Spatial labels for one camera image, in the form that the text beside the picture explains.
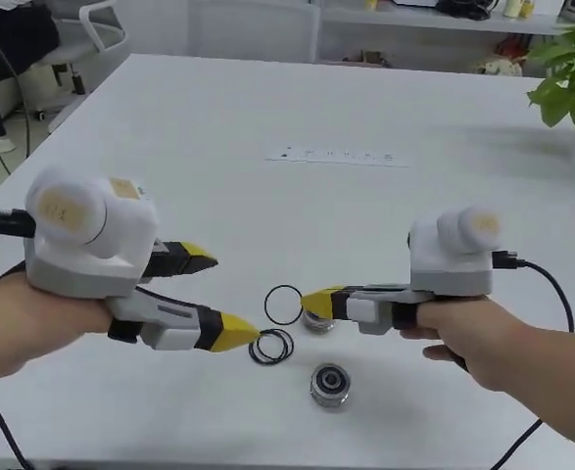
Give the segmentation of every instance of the white table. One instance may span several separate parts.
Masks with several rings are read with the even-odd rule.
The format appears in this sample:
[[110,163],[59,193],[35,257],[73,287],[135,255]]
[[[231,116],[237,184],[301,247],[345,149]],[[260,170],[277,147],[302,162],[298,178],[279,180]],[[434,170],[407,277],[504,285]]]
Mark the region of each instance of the white table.
[[[503,214],[505,246],[551,270],[575,309],[574,131],[543,127],[524,95],[535,84],[132,56],[0,187],[0,208],[21,207],[51,163],[139,177],[158,202],[162,238],[195,241],[220,260],[153,288],[266,327],[272,286],[407,281],[413,219],[484,203]],[[264,161],[288,145],[390,151],[411,167]],[[21,255],[18,240],[0,238],[0,273]],[[499,273],[495,297],[538,325],[565,324],[532,272]],[[296,352],[273,368],[245,349],[156,353],[87,338],[1,380],[0,408],[34,460],[189,468],[488,468],[533,420],[394,333],[290,331]],[[341,413],[309,395],[323,361],[352,374]],[[0,460],[10,457],[0,435]],[[575,468],[575,445],[543,428],[507,468]]]

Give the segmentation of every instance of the white shelf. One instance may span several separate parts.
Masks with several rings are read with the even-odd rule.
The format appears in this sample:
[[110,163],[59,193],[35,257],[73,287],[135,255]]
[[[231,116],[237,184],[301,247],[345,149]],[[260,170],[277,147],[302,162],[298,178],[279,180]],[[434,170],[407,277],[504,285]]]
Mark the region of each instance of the white shelf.
[[563,18],[547,15],[533,15],[527,20],[511,20],[498,12],[494,12],[488,20],[476,22],[449,17],[431,8],[401,7],[387,2],[381,2],[376,11],[369,11],[365,9],[364,3],[360,0],[325,0],[323,20],[328,23],[388,24],[550,36],[559,34],[566,26],[574,25]]

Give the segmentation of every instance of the metal cylinder part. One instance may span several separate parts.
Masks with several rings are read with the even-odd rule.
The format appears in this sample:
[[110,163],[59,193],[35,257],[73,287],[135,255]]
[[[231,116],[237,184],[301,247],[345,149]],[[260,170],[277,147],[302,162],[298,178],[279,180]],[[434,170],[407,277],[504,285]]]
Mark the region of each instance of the metal cylinder part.
[[351,380],[339,365],[321,364],[311,376],[311,396],[320,406],[338,407],[348,399]]
[[303,311],[302,322],[305,327],[319,335],[323,335],[324,333],[328,333],[330,330],[333,329],[335,326],[335,320],[326,320],[324,318],[320,318],[315,313],[311,313],[308,310]]

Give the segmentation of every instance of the small item on shelf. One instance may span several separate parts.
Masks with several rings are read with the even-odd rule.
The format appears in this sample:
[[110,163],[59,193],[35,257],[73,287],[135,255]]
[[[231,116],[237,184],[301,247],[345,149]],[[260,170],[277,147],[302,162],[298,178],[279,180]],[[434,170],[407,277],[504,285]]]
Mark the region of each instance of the small item on shelf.
[[470,72],[480,75],[522,76],[522,67],[515,59],[493,55],[472,64]]
[[488,20],[498,0],[438,0],[435,10],[453,18],[468,18],[476,22]]
[[520,16],[523,1],[524,0],[506,0],[503,15],[507,18],[518,18]]
[[345,57],[341,65],[391,69],[392,65],[380,51],[361,51],[356,57]]
[[535,9],[535,0],[524,0],[520,8],[520,18],[525,20],[530,18],[533,15],[533,9]]

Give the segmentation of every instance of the gray metal part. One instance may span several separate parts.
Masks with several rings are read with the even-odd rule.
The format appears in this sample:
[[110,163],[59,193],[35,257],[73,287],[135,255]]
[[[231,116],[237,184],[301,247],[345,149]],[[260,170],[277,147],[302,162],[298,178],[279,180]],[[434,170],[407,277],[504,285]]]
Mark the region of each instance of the gray metal part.
[[430,291],[437,296],[488,296],[492,294],[492,271],[426,272],[412,270],[411,289],[413,291]]
[[414,292],[406,289],[401,292],[356,291],[351,299],[374,301],[377,304],[376,321],[358,323],[359,331],[364,335],[382,336],[393,327],[392,304],[423,304],[435,298],[430,292]]
[[106,299],[129,296],[136,279],[80,274],[50,264],[36,256],[34,241],[24,239],[25,272],[37,289],[72,299]]
[[145,323],[141,339],[154,350],[160,348],[167,330],[200,330],[196,308],[158,301],[137,291],[129,297],[106,299],[106,305],[118,320]]

